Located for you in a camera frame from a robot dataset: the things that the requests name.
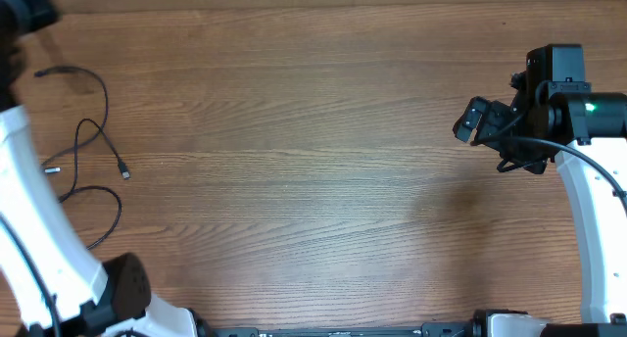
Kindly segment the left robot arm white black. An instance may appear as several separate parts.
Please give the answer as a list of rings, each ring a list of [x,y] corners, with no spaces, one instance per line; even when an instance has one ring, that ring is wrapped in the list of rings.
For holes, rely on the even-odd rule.
[[[73,230],[38,162],[13,84],[21,37],[54,24],[52,0],[1,0],[1,271],[22,336],[212,336],[190,309],[152,292],[138,257],[100,262]]]

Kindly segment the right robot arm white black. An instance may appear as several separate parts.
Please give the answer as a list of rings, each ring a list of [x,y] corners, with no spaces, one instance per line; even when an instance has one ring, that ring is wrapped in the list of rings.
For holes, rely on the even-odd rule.
[[[579,44],[549,44],[512,76],[511,104],[474,97],[456,139],[499,153],[499,172],[541,174],[554,163],[570,204],[582,268],[581,320],[480,310],[460,336],[623,336],[626,333],[626,96],[595,92]]]

